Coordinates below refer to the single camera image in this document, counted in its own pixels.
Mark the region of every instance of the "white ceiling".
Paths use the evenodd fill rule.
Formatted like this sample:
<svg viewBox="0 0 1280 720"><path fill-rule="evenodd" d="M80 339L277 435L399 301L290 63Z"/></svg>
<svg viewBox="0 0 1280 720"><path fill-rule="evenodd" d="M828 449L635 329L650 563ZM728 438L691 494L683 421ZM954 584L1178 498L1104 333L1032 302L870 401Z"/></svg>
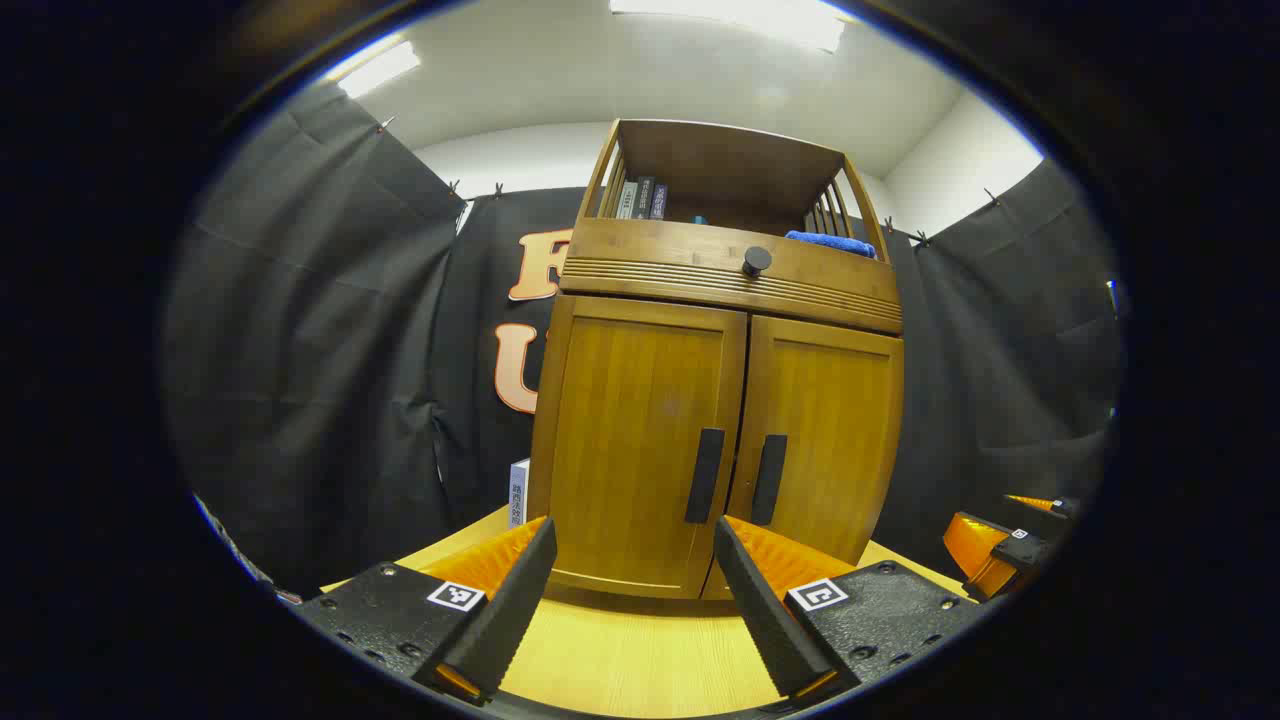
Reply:
<svg viewBox="0 0 1280 720"><path fill-rule="evenodd" d="M861 23L835 55L608 0L472 0L407 28L422 64L360 102L410 149L515 127L667 118L844 150L884 177L961 86Z"/></svg>

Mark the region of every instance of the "wooden table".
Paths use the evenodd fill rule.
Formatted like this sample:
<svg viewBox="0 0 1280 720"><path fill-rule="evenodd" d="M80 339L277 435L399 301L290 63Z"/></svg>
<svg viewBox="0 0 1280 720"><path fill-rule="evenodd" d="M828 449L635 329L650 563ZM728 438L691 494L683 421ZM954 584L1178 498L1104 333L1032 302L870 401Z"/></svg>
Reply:
<svg viewBox="0 0 1280 720"><path fill-rule="evenodd" d="M507 518L503 506L397 564L425 568L506 530ZM956 580L874 542L859 565L883 560L965 597ZM710 715L781 700L732 601L626 597L559 585L547 588L502 689L622 717Z"/></svg>

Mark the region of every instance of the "black metal plate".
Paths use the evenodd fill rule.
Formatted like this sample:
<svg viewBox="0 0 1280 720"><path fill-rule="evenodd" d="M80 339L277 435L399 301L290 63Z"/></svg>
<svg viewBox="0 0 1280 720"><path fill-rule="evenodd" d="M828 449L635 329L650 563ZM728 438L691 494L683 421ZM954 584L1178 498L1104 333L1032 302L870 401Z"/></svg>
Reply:
<svg viewBox="0 0 1280 720"><path fill-rule="evenodd" d="M485 606L484 593L466 591L480 592L380 562L293 610L370 660L412 676L438 660ZM440 602L429 600L433 594Z"/></svg>
<svg viewBox="0 0 1280 720"><path fill-rule="evenodd" d="M963 600L892 561L797 589L806 600L791 591L787 607L852 683L919 660L998 605Z"/></svg>
<svg viewBox="0 0 1280 720"><path fill-rule="evenodd" d="M1048 544L1027 530L1018 529L991 550L991 556L1004 560L1019 570L1029 570L1039 564Z"/></svg>

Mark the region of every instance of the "black curtain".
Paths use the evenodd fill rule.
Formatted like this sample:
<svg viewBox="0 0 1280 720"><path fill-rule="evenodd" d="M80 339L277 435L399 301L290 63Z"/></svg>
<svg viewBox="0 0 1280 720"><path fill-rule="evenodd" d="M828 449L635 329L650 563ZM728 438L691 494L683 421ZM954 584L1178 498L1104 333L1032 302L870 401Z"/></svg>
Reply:
<svg viewBox="0 0 1280 720"><path fill-rule="evenodd" d="M305 596L451 532L426 363L463 202L346 94L259 128L182 238L163 319L195 491Z"/></svg>
<svg viewBox="0 0 1280 720"><path fill-rule="evenodd" d="M961 579L941 542L954 512L1001 521L1005 493L1084 497L1101 480L1124 366L1115 263L1048 160L927 245L892 233L888 250L906 389L873 539Z"/></svg>
<svg viewBox="0 0 1280 720"><path fill-rule="evenodd" d="M494 331L517 323L538 333L524 365L525 387L538 389L554 302L553 297L509 299L525 259L520 240L572 229L585 190L480 197L454 243L431 337L430 369L431 377L442 379L434 396L440 471L460 527L507 502L511 464L530 455L534 416L508 406L494 387ZM554 269L547 273L559 279Z"/></svg>

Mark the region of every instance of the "blue towel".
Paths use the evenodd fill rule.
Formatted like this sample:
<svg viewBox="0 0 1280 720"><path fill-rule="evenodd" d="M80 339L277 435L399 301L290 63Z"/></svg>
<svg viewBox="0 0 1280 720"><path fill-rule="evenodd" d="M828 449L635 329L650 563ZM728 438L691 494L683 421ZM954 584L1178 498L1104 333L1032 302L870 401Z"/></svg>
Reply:
<svg viewBox="0 0 1280 720"><path fill-rule="evenodd" d="M854 252L861 255L863 258L876 259L876 247L870 243L863 242L860 240L854 240L851 237L840 237L835 234L823 234L820 232L800 232L791 231L787 233L791 240L800 240L804 242L812 242L814 245L822 245L826 247L835 247L836 250L844 250L845 252Z"/></svg>

